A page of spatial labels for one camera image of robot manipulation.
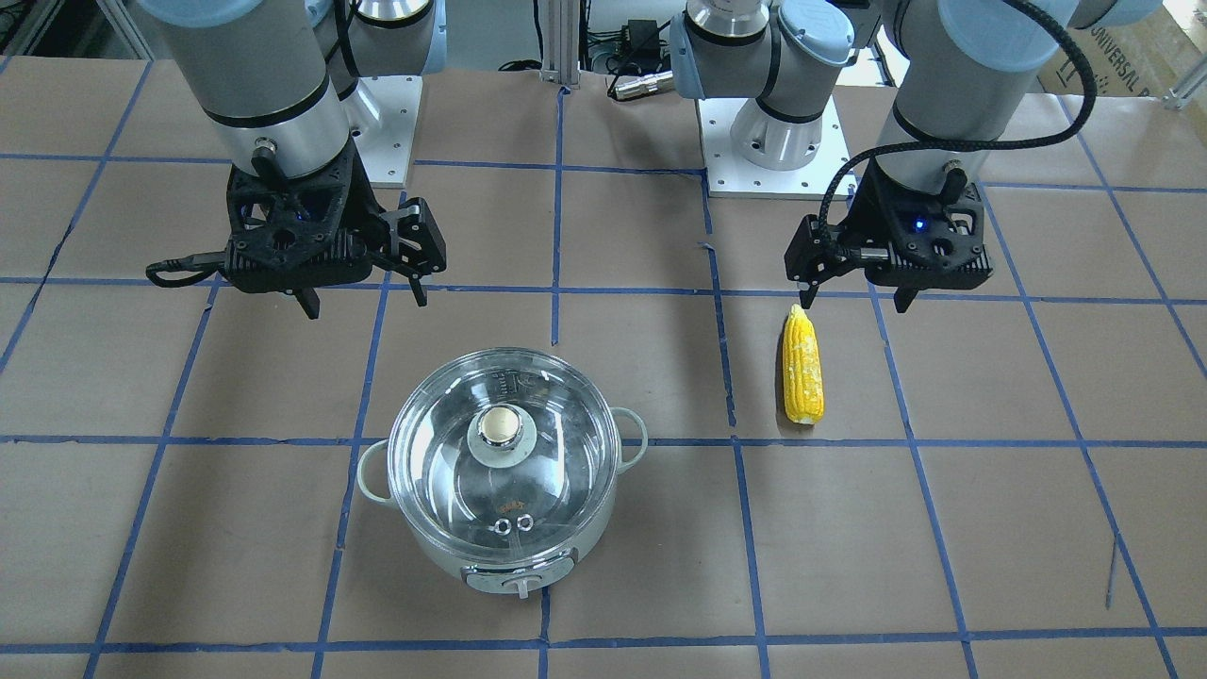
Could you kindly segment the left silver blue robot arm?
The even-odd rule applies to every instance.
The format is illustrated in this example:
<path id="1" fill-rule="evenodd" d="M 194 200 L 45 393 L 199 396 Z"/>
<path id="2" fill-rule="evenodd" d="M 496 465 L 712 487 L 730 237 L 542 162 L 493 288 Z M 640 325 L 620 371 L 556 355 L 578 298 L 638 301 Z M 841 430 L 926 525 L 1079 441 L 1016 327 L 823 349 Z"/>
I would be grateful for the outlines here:
<path id="1" fill-rule="evenodd" d="M 905 312 L 925 289 L 976 289 L 993 275 L 976 185 L 993 152 L 1068 141 L 1098 98 L 1072 31 L 1133 25 L 1155 1 L 689 1 L 670 22 L 675 87 L 736 98 L 730 141 L 769 171 L 805 166 L 839 74 L 884 27 L 908 69 L 871 150 L 836 169 L 820 210 L 785 251 L 785 275 L 811 306 L 820 285 L 862 271 Z M 1009 141 L 1004 131 L 1040 68 L 1065 52 L 1081 78 L 1075 119 Z"/>

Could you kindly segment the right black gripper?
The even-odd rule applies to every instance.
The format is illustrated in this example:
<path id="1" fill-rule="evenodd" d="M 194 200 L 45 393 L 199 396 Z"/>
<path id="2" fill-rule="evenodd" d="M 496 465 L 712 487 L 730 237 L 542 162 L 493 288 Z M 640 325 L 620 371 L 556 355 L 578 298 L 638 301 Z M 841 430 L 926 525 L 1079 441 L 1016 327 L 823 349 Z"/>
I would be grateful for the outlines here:
<path id="1" fill-rule="evenodd" d="M 317 172 L 264 182 L 232 168 L 225 188 L 231 238 L 223 276 L 241 291 L 288 291 L 316 321 L 316 288 L 357 283 L 374 268 L 408 279 L 428 305 L 431 273 L 447 268 L 447 245 L 426 201 L 387 211 L 378 203 L 356 144 Z"/>

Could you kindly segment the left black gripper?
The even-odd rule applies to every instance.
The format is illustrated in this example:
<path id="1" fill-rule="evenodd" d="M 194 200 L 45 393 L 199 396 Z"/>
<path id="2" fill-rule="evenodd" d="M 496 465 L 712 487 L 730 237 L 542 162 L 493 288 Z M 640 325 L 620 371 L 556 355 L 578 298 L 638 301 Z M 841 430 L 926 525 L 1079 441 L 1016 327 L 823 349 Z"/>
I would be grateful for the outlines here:
<path id="1" fill-rule="evenodd" d="M 941 172 L 939 191 L 905 188 L 871 160 L 849 215 L 820 226 L 807 215 L 785 251 L 785 274 L 809 310 L 820 283 L 862 270 L 869 282 L 893 287 L 897 314 L 921 289 L 975 289 L 993 275 L 984 245 L 984 203 L 963 166 Z"/>

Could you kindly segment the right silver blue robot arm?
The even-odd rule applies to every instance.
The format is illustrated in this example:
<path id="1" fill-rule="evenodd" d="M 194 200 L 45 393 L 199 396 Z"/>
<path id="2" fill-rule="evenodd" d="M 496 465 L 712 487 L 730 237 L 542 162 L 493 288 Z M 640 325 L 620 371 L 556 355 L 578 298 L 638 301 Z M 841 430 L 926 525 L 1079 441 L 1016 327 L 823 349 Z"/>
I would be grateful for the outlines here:
<path id="1" fill-rule="evenodd" d="M 422 279 L 445 270 L 445 240 L 425 199 L 381 207 L 362 145 L 384 135 L 371 78 L 443 68 L 444 2 L 336 1 L 320 19 L 303 1 L 141 7 L 232 163 L 225 247 L 152 263 L 146 279 L 177 289 L 217 274 L 245 293 L 293 297 L 314 320 L 320 288 L 381 270 L 425 306 Z"/>

